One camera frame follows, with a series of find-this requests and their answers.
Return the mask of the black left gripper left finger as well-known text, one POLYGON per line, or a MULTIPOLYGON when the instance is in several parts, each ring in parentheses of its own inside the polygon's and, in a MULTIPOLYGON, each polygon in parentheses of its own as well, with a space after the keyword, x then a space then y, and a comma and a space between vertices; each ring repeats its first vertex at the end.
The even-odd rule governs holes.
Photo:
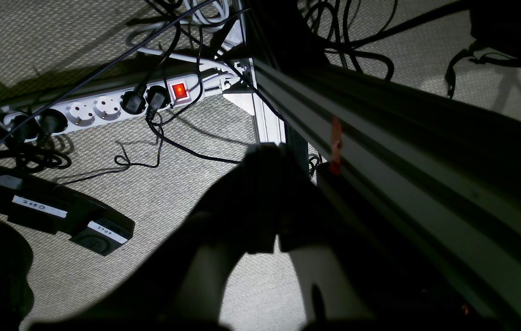
POLYGON ((217 180, 181 225, 109 295, 60 322, 33 331, 223 330, 218 323, 227 280, 244 253, 265 238, 273 208, 261 191, 288 165, 284 145, 251 147, 241 163, 217 180))

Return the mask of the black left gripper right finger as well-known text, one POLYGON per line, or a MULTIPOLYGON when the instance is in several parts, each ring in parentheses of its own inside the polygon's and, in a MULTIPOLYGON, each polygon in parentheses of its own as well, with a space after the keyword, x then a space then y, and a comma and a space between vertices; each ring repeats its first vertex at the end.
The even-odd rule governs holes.
POLYGON ((333 195, 291 157, 277 164, 278 235, 294 265, 305 331, 503 331, 479 314, 384 217, 346 184, 333 195))

